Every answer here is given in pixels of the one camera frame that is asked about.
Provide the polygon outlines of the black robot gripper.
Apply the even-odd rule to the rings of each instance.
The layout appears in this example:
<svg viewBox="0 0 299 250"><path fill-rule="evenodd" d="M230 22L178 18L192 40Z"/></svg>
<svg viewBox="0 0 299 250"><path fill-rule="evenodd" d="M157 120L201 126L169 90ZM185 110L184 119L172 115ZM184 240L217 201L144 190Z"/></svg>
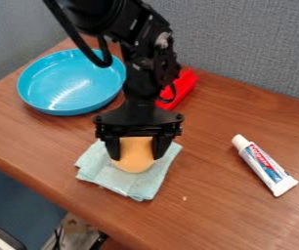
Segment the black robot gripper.
<svg viewBox="0 0 299 250"><path fill-rule="evenodd" d="M93 118L94 135L104 141L109 157L121 157L121 137L154 137L152 155L157 160L164 156L172 138L181 135L184 115L165 110L153 103L140 104L125 101L122 104Z"/></svg>

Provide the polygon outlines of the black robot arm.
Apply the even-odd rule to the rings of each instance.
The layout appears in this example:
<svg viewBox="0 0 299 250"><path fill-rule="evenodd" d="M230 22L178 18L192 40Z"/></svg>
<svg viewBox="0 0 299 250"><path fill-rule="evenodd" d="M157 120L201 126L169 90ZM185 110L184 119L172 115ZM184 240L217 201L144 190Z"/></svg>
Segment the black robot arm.
<svg viewBox="0 0 299 250"><path fill-rule="evenodd" d="M169 22L142 0L42 1L96 66L112 65L106 42L120 44L126 65L125 102L93 120L110 158L121 158L120 140L125 137L150 137L152 156L161 158L181 135L184 121L182 114L154 104L170 102L160 93L174 87L181 69Z"/></svg>

